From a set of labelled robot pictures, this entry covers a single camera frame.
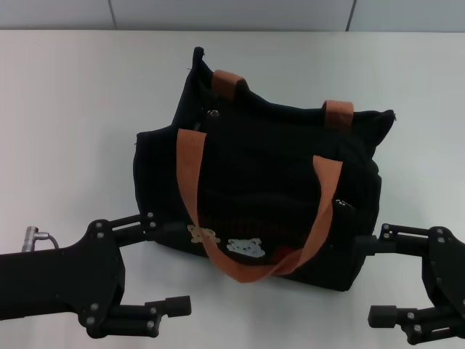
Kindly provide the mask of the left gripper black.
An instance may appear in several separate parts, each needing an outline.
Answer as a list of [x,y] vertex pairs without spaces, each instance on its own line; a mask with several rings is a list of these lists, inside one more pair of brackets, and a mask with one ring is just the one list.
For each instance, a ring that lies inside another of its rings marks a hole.
[[118,243],[158,241],[186,232],[161,212],[92,222],[74,245],[1,256],[1,319],[75,313],[91,337],[157,337],[164,316],[189,316],[190,296],[115,305],[124,291]]

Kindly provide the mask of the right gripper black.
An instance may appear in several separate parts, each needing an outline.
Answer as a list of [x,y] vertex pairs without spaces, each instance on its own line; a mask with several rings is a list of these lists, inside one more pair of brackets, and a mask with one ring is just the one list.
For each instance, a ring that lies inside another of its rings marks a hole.
[[410,345],[452,337],[464,339],[464,243],[449,229],[383,224],[379,237],[357,236],[354,248],[363,255],[426,255],[422,280],[429,299],[437,306],[419,310],[373,305],[368,314],[371,328],[398,325]]

